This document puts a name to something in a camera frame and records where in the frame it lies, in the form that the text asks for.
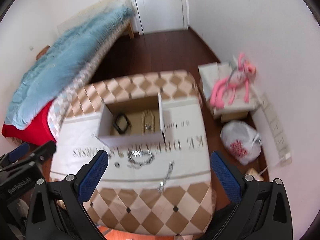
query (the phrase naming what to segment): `metal screw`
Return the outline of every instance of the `metal screw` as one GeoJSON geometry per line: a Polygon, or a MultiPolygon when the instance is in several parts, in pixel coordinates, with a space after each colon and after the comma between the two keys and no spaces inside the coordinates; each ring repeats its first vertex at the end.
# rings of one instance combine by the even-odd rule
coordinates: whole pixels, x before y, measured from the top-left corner
{"type": "Polygon", "coordinates": [[[75,176],[72,175],[72,174],[66,176],[66,180],[67,180],[67,181],[72,181],[74,178],[75,178],[75,176]]]}
{"type": "Polygon", "coordinates": [[[41,178],[41,179],[38,179],[37,184],[38,184],[38,185],[41,185],[42,183],[44,183],[44,179],[42,179],[42,178],[41,178]]]}
{"type": "Polygon", "coordinates": [[[281,179],[276,179],[276,184],[281,185],[282,184],[282,180],[281,179]]]}
{"type": "Polygon", "coordinates": [[[245,175],[244,178],[247,180],[247,181],[253,181],[253,177],[249,174],[245,175]]]}

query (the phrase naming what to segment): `power strip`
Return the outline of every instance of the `power strip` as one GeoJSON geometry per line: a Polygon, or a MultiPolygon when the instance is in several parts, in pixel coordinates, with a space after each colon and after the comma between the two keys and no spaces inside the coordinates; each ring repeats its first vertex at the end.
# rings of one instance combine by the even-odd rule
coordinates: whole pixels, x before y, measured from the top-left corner
{"type": "Polygon", "coordinates": [[[282,124],[266,93],[263,93],[259,99],[261,102],[261,108],[275,140],[275,144],[279,153],[280,165],[287,166],[292,163],[292,154],[282,124]]]}

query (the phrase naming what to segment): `cardboard box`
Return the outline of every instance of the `cardboard box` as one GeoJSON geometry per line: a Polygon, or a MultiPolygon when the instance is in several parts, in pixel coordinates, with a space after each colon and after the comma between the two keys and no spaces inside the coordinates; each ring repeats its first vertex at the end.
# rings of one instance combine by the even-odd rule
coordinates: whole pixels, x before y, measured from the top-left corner
{"type": "Polygon", "coordinates": [[[97,138],[108,147],[129,146],[153,142],[165,142],[161,95],[136,98],[101,106],[101,119],[97,138]],[[142,134],[142,113],[151,110],[155,116],[155,132],[142,134]],[[124,113],[131,122],[129,133],[120,135],[113,127],[119,113],[124,113]]]}

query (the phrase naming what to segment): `pink stuffed animal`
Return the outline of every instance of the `pink stuffed animal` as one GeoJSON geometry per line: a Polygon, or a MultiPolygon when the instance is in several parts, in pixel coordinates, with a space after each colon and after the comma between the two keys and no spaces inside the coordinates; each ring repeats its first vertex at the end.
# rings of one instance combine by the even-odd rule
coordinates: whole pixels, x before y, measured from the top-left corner
{"type": "Polygon", "coordinates": [[[229,100],[229,105],[232,105],[235,100],[236,88],[245,85],[244,101],[249,103],[249,78],[254,76],[256,68],[250,64],[244,57],[244,53],[240,53],[238,59],[238,70],[231,74],[231,77],[219,80],[213,87],[210,105],[216,108],[224,108],[222,100],[225,91],[232,89],[232,96],[229,100]]]}

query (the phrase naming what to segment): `jewelry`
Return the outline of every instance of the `jewelry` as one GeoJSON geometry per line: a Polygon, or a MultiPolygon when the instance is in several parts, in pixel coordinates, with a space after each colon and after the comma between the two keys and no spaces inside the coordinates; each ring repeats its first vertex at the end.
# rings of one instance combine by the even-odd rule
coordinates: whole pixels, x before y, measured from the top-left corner
{"type": "Polygon", "coordinates": [[[119,134],[125,134],[127,132],[127,130],[131,127],[131,123],[130,123],[128,117],[125,114],[120,113],[120,114],[118,114],[116,116],[115,120],[113,121],[113,127],[117,130],[117,132],[119,134]],[[119,127],[119,125],[118,125],[118,122],[119,122],[121,117],[123,117],[125,119],[125,121],[127,122],[127,125],[126,125],[126,127],[124,129],[121,129],[119,127]]]}
{"type": "Polygon", "coordinates": [[[169,169],[168,169],[168,172],[167,172],[167,175],[164,177],[164,179],[160,182],[160,186],[158,187],[158,191],[160,194],[163,193],[164,191],[164,186],[165,184],[167,183],[167,181],[170,179],[171,177],[171,173],[173,171],[173,166],[174,166],[174,161],[170,162],[169,164],[169,169]]]}
{"type": "Polygon", "coordinates": [[[149,165],[155,159],[154,154],[151,151],[131,151],[128,152],[128,161],[130,165],[129,168],[134,168],[136,170],[141,169],[142,166],[149,165]],[[136,162],[133,158],[149,156],[149,158],[144,162],[136,162]]]}
{"type": "Polygon", "coordinates": [[[142,121],[142,134],[145,134],[146,130],[149,132],[151,131],[151,133],[155,132],[155,116],[150,110],[146,110],[142,113],[141,121],[142,121]],[[145,119],[147,116],[151,117],[151,124],[146,123],[145,119]]]}

